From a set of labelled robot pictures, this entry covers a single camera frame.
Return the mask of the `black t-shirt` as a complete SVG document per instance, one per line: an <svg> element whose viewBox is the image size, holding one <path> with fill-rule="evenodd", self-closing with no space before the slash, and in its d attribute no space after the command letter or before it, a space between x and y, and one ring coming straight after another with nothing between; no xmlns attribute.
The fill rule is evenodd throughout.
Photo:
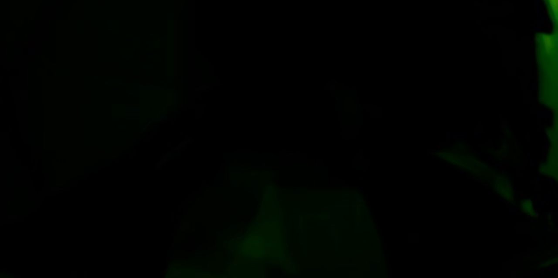
<svg viewBox="0 0 558 278"><path fill-rule="evenodd" d="M556 274L544 0L1 0L13 278Z"/></svg>

